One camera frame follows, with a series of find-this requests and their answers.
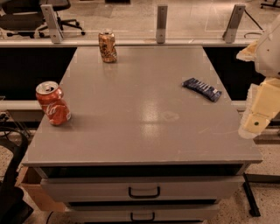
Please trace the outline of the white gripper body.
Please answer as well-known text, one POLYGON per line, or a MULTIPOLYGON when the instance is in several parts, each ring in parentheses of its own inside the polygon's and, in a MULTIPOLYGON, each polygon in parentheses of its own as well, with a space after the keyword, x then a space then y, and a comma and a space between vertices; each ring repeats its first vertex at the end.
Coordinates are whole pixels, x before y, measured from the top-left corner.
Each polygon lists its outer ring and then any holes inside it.
POLYGON ((280 15, 267 27, 257 42, 255 70, 265 77, 280 77, 280 15))

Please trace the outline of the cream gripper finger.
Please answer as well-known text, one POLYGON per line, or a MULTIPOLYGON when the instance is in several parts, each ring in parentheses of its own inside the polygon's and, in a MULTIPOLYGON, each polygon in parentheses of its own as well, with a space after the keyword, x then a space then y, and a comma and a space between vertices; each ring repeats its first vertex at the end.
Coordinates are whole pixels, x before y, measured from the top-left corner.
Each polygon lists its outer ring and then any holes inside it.
POLYGON ((245 47, 244 49, 240 50, 237 53, 236 58, 238 60, 242 60, 242 61, 246 61, 246 62, 254 61, 256 59, 257 44, 258 44, 258 41, 255 40, 254 42, 249 44, 247 47, 245 47))
POLYGON ((251 84, 238 134, 245 139, 257 137, 279 112, 280 80, 266 78, 260 85, 251 84))

